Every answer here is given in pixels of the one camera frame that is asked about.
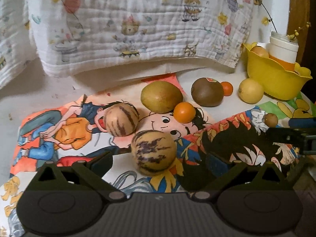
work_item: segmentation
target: white jar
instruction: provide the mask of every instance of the white jar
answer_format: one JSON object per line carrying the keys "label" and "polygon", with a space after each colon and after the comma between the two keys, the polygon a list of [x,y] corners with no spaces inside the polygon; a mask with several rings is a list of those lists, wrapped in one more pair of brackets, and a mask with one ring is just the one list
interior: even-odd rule
{"label": "white jar", "polygon": [[297,41],[289,40],[286,35],[271,32],[270,58],[280,63],[285,70],[294,71],[298,47]]}

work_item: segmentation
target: yellow bowl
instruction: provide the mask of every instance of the yellow bowl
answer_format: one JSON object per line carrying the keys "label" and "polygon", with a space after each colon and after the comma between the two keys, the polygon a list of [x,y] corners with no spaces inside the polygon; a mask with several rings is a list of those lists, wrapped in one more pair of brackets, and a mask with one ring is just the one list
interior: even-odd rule
{"label": "yellow bowl", "polygon": [[244,44],[248,52],[248,76],[260,83],[264,92],[280,100],[294,99],[303,85],[310,79],[311,71],[295,63],[295,72],[285,70],[281,64],[270,58],[251,52],[255,44]]}

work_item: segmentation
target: screw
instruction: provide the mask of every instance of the screw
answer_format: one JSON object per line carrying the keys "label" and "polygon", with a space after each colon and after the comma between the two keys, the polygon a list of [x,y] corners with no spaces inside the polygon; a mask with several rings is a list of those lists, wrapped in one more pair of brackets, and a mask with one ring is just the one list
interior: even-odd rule
{"label": "screw", "polygon": [[211,195],[206,191],[198,191],[194,194],[194,196],[199,200],[206,200],[211,197]]}
{"label": "screw", "polygon": [[109,198],[113,200],[121,200],[125,197],[125,194],[121,191],[112,191],[109,194]]}

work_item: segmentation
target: scalloped bowl rim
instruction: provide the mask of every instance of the scalloped bowl rim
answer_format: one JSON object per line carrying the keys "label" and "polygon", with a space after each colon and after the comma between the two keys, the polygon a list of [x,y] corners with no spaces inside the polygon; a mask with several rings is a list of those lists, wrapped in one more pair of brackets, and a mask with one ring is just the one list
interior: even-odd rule
{"label": "scalloped bowl rim", "polygon": [[[251,44],[246,44],[246,43],[243,43],[243,46],[247,49],[248,52],[252,52],[251,50],[249,50],[249,48],[247,46],[249,46]],[[308,72],[309,72],[309,75],[306,76],[306,75],[299,75],[297,74],[296,72],[293,72],[293,71],[288,71],[288,70],[285,70],[284,67],[282,67],[282,65],[280,63],[278,63],[277,61],[271,59],[271,58],[265,58],[265,57],[261,57],[259,56],[257,53],[255,52],[252,52],[253,54],[255,54],[260,60],[266,60],[266,61],[273,61],[273,64],[275,66],[277,66],[279,69],[282,69],[284,72],[289,72],[291,74],[294,74],[295,76],[298,76],[298,77],[302,77],[302,78],[308,78],[308,79],[312,79],[313,77],[311,76],[311,71],[310,69],[308,68],[305,68],[305,67],[301,67],[299,63],[295,62],[295,65],[298,65],[300,67],[300,69],[307,69]]]}

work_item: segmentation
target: muslin blanket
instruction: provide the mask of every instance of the muslin blanket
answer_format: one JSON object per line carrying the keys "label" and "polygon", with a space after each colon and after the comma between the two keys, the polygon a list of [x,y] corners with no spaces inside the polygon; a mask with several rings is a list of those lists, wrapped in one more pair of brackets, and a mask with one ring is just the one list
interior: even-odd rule
{"label": "muslin blanket", "polygon": [[235,67],[254,0],[1,0],[0,88],[39,57],[47,74],[167,58]]}

